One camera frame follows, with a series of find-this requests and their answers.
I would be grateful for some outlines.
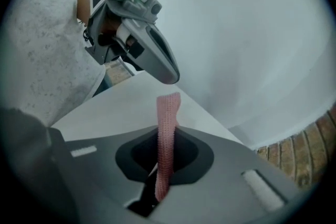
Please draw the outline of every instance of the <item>white surface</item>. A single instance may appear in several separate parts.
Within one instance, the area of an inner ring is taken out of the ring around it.
[[[336,84],[325,89],[330,85],[317,84],[310,72],[335,27],[325,0],[159,1],[163,9],[157,26],[175,54],[181,89],[227,128],[256,117],[265,122],[269,109],[278,110],[271,133],[260,124],[249,125],[242,136],[237,132],[244,144],[288,134],[299,119],[305,123],[304,117],[317,113],[317,101],[332,100],[331,95],[321,100],[320,92],[331,94]],[[330,68],[324,71],[336,76]],[[315,90],[302,92],[306,105],[298,111],[299,101],[291,92],[303,79],[315,84]],[[293,120],[284,110],[293,111]]]
[[[53,127],[66,141],[122,134],[157,125],[156,98],[181,93],[180,126],[236,142],[239,140],[177,86],[164,85],[143,72],[74,109]]]

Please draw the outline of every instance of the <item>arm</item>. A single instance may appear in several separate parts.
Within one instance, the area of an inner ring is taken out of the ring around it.
[[[77,0],[77,18],[88,25],[90,18],[90,0]]]
[[[88,25],[90,18],[90,0],[77,0],[77,18]],[[101,32],[108,33],[117,31],[120,24],[121,21],[117,16],[114,16],[111,19],[105,18]]]

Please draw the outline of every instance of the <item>person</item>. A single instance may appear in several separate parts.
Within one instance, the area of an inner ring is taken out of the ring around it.
[[[11,46],[32,66],[29,87],[18,108],[51,126],[108,87],[105,66],[85,50],[83,25],[90,0],[12,0],[3,21]],[[120,22],[106,19],[102,33]]]

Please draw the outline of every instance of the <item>brick floor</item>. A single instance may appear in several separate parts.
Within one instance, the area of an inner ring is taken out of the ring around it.
[[[299,134],[259,148],[257,153],[284,171],[300,188],[318,183],[336,148],[336,104]]]

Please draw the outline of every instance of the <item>pink fabric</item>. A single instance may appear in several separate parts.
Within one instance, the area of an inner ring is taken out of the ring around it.
[[[176,115],[181,104],[179,92],[160,96],[156,100],[159,133],[157,149],[157,171],[155,197],[162,201],[169,190],[169,179],[174,173],[174,132],[178,125]]]

